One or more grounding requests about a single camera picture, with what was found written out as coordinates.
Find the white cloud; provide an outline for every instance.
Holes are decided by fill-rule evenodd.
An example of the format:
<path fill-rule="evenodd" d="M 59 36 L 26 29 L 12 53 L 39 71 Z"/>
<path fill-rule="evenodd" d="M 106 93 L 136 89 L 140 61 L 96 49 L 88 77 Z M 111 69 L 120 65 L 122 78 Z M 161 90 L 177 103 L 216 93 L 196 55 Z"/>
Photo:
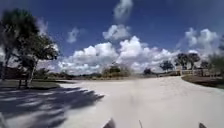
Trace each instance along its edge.
<path fill-rule="evenodd" d="M 197 32 L 193 28 L 190 28 L 189 31 L 185 32 L 185 36 L 188 39 L 190 46 L 197 44 L 196 34 Z"/>
<path fill-rule="evenodd" d="M 60 61 L 58 66 L 72 74 L 93 73 L 114 62 L 117 56 L 111 43 L 100 43 L 75 51 L 72 56 Z"/>
<path fill-rule="evenodd" d="M 106 40 L 119 40 L 129 37 L 130 27 L 124 25 L 112 25 L 107 32 L 103 32 L 103 37 Z"/>
<path fill-rule="evenodd" d="M 70 32 L 68 32 L 68 43 L 74 43 L 77 41 L 77 37 L 80 34 L 80 31 L 78 28 L 74 27 Z"/>
<path fill-rule="evenodd" d="M 198 54 L 198 51 L 194 50 L 194 49 L 191 49 L 191 50 L 188 50 L 188 53 L 197 53 Z"/>
<path fill-rule="evenodd" d="M 185 37 L 189 43 L 189 47 L 194 47 L 194 51 L 203 59 L 218 50 L 216 46 L 218 34 L 209 29 L 203 29 L 197 32 L 193 28 L 190 28 L 190 30 L 185 33 Z"/>
<path fill-rule="evenodd" d="M 114 8 L 114 18 L 118 22 L 128 19 L 133 7 L 132 0 L 120 0 L 119 4 Z"/>
<path fill-rule="evenodd" d="M 108 42 L 75 51 L 72 56 L 60 61 L 58 66 L 72 74 L 84 74 L 100 72 L 104 67 L 117 62 L 129 66 L 136 72 L 142 72 L 146 67 L 157 70 L 156 67 L 162 60 L 171 60 L 178 53 L 179 51 L 150 48 L 134 36 L 130 40 L 121 41 L 118 49 Z"/>
<path fill-rule="evenodd" d="M 48 65 L 48 66 L 47 66 L 47 69 L 50 70 L 50 71 L 54 71 L 54 70 L 55 70 L 55 66 L 53 66 L 53 65 Z"/>
<path fill-rule="evenodd" d="M 59 47 L 58 47 L 57 44 L 54 44 L 54 45 L 53 45 L 53 48 L 54 48 L 56 51 L 59 51 Z"/>
<path fill-rule="evenodd" d="M 37 26 L 39 27 L 39 35 L 47 35 L 48 22 L 45 22 L 42 18 L 38 19 Z"/>

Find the grass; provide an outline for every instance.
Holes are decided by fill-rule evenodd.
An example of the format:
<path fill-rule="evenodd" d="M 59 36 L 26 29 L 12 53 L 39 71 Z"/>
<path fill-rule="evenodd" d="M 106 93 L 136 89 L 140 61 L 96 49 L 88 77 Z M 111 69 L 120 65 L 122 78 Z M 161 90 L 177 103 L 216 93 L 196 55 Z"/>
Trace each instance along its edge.
<path fill-rule="evenodd" d="M 60 87 L 60 83 L 71 83 L 66 81 L 56 81 L 56 80 L 33 80 L 29 89 L 35 90 L 48 90 Z M 6 80 L 2 83 L 3 88 L 18 88 L 19 80 Z"/>
<path fill-rule="evenodd" d="M 200 77 L 200 76 L 184 76 L 183 80 L 205 87 L 214 87 L 224 89 L 224 80 L 220 77 Z"/>

